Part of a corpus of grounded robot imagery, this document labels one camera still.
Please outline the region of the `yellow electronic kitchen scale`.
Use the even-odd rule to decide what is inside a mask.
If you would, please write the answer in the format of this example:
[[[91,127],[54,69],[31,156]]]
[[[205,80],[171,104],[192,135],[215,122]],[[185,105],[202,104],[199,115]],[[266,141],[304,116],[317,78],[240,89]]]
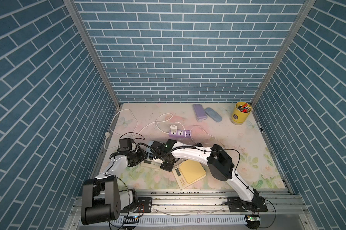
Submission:
[[[172,173],[180,189],[185,189],[206,177],[201,163],[192,160],[186,160],[179,167],[173,168]]]

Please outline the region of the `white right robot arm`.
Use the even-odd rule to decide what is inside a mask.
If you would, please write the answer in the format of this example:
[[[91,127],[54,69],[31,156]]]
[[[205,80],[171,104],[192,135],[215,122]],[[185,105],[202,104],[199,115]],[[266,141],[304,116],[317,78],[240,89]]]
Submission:
[[[153,158],[168,163],[177,159],[186,159],[206,165],[212,176],[219,181],[227,182],[242,201],[251,203],[257,201],[258,192],[242,179],[237,172],[237,166],[232,162],[232,158],[220,145],[199,147],[176,140],[168,140],[166,143],[155,141],[148,148]]]

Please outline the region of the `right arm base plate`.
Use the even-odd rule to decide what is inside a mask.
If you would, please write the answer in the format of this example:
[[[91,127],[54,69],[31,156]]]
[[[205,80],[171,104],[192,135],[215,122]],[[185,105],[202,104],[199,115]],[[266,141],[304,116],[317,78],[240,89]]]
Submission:
[[[232,196],[228,197],[224,205],[229,207],[230,212],[268,212],[268,207],[262,196],[254,197],[251,202],[243,201],[237,196]]]

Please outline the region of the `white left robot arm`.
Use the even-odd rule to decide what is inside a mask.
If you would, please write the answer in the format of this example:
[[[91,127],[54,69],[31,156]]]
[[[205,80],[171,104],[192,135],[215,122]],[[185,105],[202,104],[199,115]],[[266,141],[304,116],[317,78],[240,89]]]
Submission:
[[[151,198],[137,197],[134,189],[129,189],[120,178],[127,167],[137,166],[147,155],[133,139],[119,140],[119,146],[110,156],[110,163],[95,178],[84,182],[82,188],[81,222],[90,225],[118,220],[122,212],[121,226],[138,224],[139,219],[151,212]]]

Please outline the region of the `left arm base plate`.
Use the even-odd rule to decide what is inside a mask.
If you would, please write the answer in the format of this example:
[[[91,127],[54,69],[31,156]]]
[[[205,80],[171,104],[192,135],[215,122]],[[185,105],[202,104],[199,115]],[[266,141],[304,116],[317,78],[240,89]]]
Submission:
[[[150,213],[152,209],[151,197],[133,198],[132,203],[124,208],[127,212]]]

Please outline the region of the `blue electronic kitchen scale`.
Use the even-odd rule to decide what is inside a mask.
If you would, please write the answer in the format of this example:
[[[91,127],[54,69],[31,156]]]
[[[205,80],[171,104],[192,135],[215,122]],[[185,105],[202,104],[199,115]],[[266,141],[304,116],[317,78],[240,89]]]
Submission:
[[[148,145],[150,147],[152,147],[153,149],[156,149],[157,147],[159,147],[161,145],[160,142],[151,140]],[[154,159],[153,155],[152,155],[152,150],[148,147],[142,147],[143,150],[145,150],[148,154],[147,154],[147,158],[142,161],[140,163],[141,166],[143,167],[148,167],[148,168],[152,168],[152,169],[157,169],[159,170],[161,167],[161,164],[163,163],[163,160],[161,159]]]

